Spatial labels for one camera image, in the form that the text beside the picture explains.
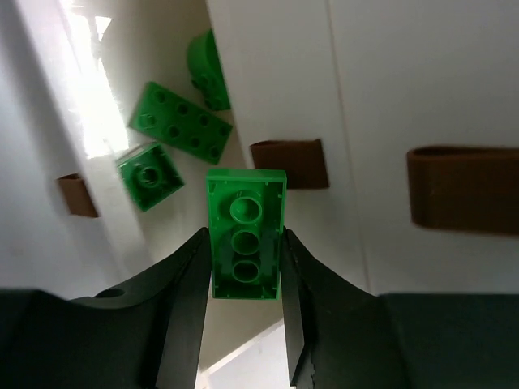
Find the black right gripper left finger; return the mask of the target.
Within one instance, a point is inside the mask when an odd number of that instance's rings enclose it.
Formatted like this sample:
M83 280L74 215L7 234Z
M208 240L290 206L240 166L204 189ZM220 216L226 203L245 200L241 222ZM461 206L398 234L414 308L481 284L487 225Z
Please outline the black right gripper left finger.
M192 388L211 273L203 228L93 297L1 291L4 388Z

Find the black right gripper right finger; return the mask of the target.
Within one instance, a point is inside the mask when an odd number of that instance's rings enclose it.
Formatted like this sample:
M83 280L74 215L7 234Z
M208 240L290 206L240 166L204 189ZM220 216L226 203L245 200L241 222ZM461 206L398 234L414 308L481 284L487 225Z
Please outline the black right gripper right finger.
M293 387L517 387L517 295L374 296L323 265L290 230L280 265Z

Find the green long lego brick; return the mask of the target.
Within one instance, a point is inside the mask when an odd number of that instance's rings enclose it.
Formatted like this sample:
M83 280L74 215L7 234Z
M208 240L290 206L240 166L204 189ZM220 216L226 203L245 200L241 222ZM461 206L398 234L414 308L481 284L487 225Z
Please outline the green long lego brick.
M276 300L286 172L210 169L206 186L212 297Z

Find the white three-drawer storage box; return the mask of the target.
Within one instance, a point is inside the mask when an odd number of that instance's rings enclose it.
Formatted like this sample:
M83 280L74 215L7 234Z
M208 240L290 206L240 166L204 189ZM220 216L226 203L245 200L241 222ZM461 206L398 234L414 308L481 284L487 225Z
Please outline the white three-drawer storage box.
M518 144L515 1L211 1L243 151L320 139L330 186L285 222L369 293L518 290L515 237L410 219L406 153Z

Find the white bottom drawer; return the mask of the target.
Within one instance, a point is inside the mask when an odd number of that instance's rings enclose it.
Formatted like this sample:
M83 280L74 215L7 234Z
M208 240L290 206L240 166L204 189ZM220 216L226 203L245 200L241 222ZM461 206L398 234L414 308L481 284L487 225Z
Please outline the white bottom drawer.
M148 139L127 125L156 81L201 103L185 51L212 29L234 131L221 166L251 165L246 111L266 89L264 1L4 1L1 4L1 285L90 296L177 249L207 220L208 165L170 150L185 187L139 212L116 161Z

